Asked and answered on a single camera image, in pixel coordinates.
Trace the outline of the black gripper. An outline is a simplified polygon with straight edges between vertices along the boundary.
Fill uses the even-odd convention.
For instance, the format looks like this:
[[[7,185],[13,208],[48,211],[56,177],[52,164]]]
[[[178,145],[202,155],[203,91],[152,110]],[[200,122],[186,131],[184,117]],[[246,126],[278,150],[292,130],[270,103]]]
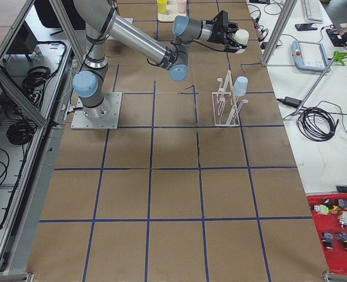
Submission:
[[[227,53],[243,53],[246,50],[247,44],[238,43],[235,40],[228,41],[227,32],[237,32],[239,26],[237,23],[228,21],[226,11],[220,11],[213,19],[206,20],[205,23],[211,28],[207,42],[225,44]]]

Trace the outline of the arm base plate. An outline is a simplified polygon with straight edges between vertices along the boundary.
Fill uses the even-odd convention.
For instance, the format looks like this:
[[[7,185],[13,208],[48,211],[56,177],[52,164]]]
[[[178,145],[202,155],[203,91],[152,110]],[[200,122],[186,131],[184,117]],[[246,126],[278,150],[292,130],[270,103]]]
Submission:
[[[119,114],[122,103],[121,92],[105,92],[102,104],[96,108],[83,106],[78,99],[77,107],[72,118],[71,129],[73,130],[101,130],[118,128]]]

